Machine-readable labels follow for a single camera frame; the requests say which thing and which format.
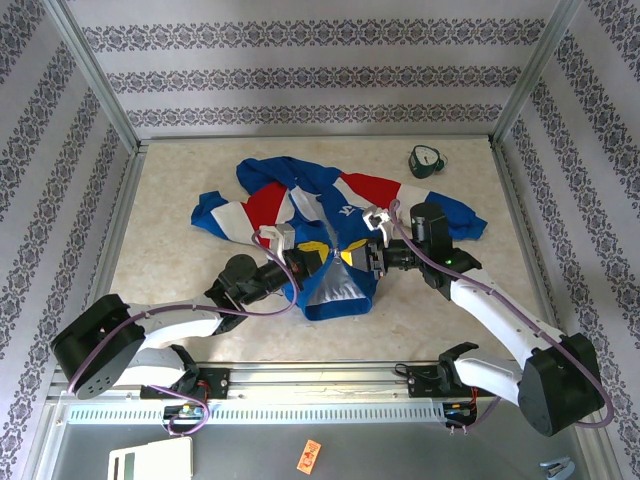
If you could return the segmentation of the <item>small controller board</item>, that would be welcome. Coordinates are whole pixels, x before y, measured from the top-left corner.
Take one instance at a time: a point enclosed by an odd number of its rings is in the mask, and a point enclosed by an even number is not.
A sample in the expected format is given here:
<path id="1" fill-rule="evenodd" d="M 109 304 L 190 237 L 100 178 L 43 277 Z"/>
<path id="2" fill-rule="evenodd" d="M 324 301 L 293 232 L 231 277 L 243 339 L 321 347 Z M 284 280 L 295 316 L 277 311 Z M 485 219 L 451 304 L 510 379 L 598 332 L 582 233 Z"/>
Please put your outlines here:
<path id="1" fill-rule="evenodd" d="M 192 404 L 167 406 L 164 409 L 163 420 L 197 422 L 204 418 L 205 410 L 201 406 Z"/>
<path id="2" fill-rule="evenodd" d="M 446 418 L 458 422 L 473 422 L 477 416 L 477 406 L 474 402 L 445 402 L 443 409 Z"/>

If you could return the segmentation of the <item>blue stapler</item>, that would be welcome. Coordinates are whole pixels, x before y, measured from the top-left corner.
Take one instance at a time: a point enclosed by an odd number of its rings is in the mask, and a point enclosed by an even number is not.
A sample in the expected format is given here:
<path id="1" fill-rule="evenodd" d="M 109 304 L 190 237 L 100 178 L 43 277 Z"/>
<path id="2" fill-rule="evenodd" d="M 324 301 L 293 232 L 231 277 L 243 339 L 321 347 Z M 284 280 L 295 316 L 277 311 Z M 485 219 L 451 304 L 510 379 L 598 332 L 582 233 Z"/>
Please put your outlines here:
<path id="1" fill-rule="evenodd" d="M 539 466 L 544 470 L 545 480 L 568 480 L 576 470 L 569 456 L 543 461 Z"/>

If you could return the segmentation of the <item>blue red white jacket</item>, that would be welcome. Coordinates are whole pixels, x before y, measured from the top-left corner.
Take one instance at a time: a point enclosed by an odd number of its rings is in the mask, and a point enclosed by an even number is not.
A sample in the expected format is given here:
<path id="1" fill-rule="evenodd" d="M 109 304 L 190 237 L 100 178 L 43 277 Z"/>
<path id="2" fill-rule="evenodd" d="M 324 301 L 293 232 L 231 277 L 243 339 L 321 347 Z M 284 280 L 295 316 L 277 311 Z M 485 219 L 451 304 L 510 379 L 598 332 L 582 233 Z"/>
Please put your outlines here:
<path id="1" fill-rule="evenodd" d="M 283 289 L 311 321 L 364 315 L 373 307 L 377 279 L 336 258 L 352 242 L 374 237 L 362 218 L 366 208 L 386 209 L 397 201 L 398 219 L 408 225 L 412 206 L 433 202 L 444 211 L 455 240 L 477 240 L 487 226 L 471 207 L 440 193 L 292 157 L 245 159 L 236 176 L 248 199 L 229 201 L 217 191 L 203 193 L 192 211 L 192 225 L 248 244 L 260 226 L 288 223 L 295 229 L 297 244 L 327 244 L 334 252 L 329 269 L 304 281 L 299 298 L 291 287 Z"/>

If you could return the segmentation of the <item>orange small packet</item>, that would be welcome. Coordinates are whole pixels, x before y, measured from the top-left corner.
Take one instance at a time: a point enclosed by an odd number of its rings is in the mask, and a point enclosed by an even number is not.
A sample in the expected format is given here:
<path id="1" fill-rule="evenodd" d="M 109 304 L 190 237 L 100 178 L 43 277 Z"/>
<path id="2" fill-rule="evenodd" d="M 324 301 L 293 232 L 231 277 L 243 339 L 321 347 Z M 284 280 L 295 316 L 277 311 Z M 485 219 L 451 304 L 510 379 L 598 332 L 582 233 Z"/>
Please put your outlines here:
<path id="1" fill-rule="evenodd" d="M 313 471 L 320 450 L 320 443 L 308 440 L 297 463 L 297 470 L 310 475 Z"/>

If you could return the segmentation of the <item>aluminium side rail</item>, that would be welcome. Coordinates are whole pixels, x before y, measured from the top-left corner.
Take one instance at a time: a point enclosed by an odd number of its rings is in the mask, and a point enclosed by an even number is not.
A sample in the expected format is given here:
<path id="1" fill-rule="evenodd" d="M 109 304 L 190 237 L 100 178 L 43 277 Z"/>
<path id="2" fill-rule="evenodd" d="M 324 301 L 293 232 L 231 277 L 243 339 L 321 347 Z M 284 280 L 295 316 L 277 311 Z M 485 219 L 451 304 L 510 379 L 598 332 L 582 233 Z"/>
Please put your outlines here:
<path id="1" fill-rule="evenodd" d="M 71 276 L 60 327 L 69 326 L 90 304 L 108 291 L 108 270 L 114 263 L 117 228 L 122 213 L 130 163 L 135 157 L 119 144 L 101 145 L 74 222 L 80 246 Z"/>
<path id="2" fill-rule="evenodd" d="M 491 153 L 519 242 L 539 317 L 547 324 L 565 333 L 566 329 L 558 321 L 553 294 L 548 288 L 546 266 L 536 250 L 537 240 L 535 234 L 530 230 L 528 213 L 519 200 L 509 166 L 499 146 L 491 144 Z"/>

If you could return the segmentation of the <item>aluminium mounting rail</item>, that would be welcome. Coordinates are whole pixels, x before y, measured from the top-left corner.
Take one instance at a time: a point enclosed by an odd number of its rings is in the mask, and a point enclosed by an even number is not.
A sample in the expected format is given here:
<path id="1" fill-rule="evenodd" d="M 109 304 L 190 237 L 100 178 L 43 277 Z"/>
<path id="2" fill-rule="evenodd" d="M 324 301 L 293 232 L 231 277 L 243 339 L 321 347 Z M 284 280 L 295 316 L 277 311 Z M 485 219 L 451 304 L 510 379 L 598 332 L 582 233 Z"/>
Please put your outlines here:
<path id="1" fill-rule="evenodd" d="M 227 368 L 227 400 L 268 404 L 323 402 L 384 402 L 410 398 L 406 380 L 395 373 L 402 362 L 263 362 L 201 363 L 170 358 L 136 359 L 117 375 L 101 374 L 89 388 L 89 398 L 109 395 L 156 399 L 165 395 L 154 385 L 169 388 L 188 370 Z"/>

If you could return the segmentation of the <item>green alarm clock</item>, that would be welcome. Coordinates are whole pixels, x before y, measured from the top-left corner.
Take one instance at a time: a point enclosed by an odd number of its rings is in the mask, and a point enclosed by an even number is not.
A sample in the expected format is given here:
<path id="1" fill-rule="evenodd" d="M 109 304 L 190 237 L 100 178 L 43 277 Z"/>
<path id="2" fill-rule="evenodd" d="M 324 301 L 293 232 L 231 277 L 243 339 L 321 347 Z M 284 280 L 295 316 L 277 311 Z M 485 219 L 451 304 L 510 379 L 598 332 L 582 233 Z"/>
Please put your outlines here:
<path id="1" fill-rule="evenodd" d="M 434 173 L 441 172 L 447 163 L 448 158 L 444 154 L 427 145 L 416 145 L 408 159 L 409 169 L 418 179 L 425 179 Z"/>

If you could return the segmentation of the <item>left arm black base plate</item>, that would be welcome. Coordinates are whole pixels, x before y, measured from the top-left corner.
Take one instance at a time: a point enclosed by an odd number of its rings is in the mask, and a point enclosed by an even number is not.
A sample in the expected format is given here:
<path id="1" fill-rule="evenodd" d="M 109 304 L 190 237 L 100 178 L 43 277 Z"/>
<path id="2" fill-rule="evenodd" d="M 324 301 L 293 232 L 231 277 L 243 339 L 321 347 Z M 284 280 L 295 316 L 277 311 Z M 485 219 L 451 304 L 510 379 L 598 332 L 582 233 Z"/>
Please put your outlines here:
<path id="1" fill-rule="evenodd" d="M 188 370 L 169 390 L 199 400 L 226 399 L 230 384 L 230 370 L 227 368 L 200 368 Z"/>

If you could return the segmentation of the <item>white flat device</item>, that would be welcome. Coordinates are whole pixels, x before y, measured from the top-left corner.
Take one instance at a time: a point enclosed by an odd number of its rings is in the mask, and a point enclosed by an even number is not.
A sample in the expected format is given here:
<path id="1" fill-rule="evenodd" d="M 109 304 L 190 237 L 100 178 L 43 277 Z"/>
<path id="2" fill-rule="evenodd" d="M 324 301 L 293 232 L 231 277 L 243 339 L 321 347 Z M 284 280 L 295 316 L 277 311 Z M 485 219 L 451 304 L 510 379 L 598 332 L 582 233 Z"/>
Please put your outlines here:
<path id="1" fill-rule="evenodd" d="M 192 480 L 193 442 L 176 437 L 109 453 L 107 480 Z"/>

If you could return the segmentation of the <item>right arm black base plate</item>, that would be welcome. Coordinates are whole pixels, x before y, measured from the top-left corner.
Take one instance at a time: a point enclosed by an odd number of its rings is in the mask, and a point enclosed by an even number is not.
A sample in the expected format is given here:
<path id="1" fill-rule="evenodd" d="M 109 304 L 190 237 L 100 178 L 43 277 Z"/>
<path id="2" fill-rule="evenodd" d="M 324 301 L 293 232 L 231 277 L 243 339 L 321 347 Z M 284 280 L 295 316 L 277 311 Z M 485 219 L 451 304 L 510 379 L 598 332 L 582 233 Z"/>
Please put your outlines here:
<path id="1" fill-rule="evenodd" d="M 471 398 L 479 393 L 476 387 L 454 383 L 445 368 L 438 364 L 398 363 L 394 369 L 406 380 L 410 398 Z"/>

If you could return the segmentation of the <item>aluminium frame post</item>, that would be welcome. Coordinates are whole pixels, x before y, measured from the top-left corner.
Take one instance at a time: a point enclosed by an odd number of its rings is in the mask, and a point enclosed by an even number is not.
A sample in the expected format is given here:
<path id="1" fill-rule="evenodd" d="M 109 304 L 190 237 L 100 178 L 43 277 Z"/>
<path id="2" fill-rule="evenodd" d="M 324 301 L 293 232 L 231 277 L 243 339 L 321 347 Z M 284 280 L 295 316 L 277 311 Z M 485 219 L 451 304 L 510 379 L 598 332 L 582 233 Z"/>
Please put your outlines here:
<path id="1" fill-rule="evenodd" d="M 520 114 L 529 95 L 537 85 L 553 52 L 569 28 L 583 0 L 558 0 L 555 9 L 541 33 L 522 73 L 510 94 L 492 133 L 490 145 L 496 149 L 502 144 Z"/>
<path id="2" fill-rule="evenodd" d="M 125 148 L 130 154 L 137 153 L 140 140 L 66 0 L 41 0 L 41 2 L 109 121 L 124 142 Z"/>

